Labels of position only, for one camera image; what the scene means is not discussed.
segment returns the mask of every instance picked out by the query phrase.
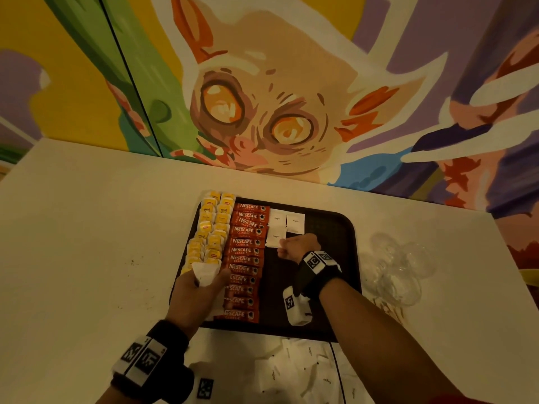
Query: cartoon animal face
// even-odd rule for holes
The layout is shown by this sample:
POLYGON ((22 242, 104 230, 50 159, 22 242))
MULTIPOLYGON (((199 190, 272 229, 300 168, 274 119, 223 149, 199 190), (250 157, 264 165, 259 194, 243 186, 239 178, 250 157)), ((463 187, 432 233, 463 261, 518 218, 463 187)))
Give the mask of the cartoon animal face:
POLYGON ((205 136, 199 142, 221 165, 280 176, 316 172, 337 149, 344 153, 357 137, 398 121, 426 78, 421 71, 403 76, 376 68, 344 40, 356 61, 351 65, 264 6, 267 0, 253 0, 259 3, 253 8, 230 1, 235 17, 204 1, 171 0, 168 19, 178 33, 171 35, 167 24, 168 35, 188 46, 176 48, 185 101, 205 136))

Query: left hand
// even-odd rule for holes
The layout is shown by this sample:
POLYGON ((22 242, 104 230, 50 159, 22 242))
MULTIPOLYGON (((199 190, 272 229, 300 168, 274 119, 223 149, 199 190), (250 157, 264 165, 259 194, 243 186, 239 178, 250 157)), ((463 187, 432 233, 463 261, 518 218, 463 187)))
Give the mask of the left hand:
POLYGON ((191 340, 210 313, 213 301, 230 281, 230 270, 223 269, 208 286, 198 286, 191 270, 176 279, 165 319, 178 326, 191 340))

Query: white table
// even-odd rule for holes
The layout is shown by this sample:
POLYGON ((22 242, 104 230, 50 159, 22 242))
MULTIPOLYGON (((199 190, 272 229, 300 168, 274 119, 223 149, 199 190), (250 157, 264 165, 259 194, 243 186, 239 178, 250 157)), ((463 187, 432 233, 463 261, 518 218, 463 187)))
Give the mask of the white table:
MULTIPOLYGON (((360 251, 375 231, 435 249, 409 330, 464 394, 539 402, 539 313, 489 214, 47 139, 0 184, 0 402, 94 402, 165 314, 209 189, 340 212, 360 251)), ((276 343, 204 329, 186 360, 232 369, 276 343)))

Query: wrist band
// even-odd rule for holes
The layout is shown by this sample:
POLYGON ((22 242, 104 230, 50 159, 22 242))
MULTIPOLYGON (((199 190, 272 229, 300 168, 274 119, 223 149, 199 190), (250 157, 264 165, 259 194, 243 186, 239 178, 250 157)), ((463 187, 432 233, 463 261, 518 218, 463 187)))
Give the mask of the wrist band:
POLYGON ((125 396, 153 403, 183 402, 195 380, 183 365, 189 339, 174 324, 160 320, 146 336, 135 340, 114 364, 111 385, 125 396))
POLYGON ((293 285, 294 296, 318 299, 322 288, 333 278, 342 277, 339 264, 324 251, 307 252, 299 265, 293 285))

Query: right hand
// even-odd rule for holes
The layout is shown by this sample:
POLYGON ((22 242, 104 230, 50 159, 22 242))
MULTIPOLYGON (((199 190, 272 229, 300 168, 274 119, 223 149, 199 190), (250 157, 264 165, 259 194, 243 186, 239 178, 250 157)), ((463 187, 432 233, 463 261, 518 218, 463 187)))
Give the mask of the right hand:
POLYGON ((310 251, 320 251, 322 247, 318 243, 318 238, 314 234, 297 235, 295 237, 286 238, 279 242, 280 248, 277 248, 279 258, 294 261, 298 265, 301 258, 310 251))

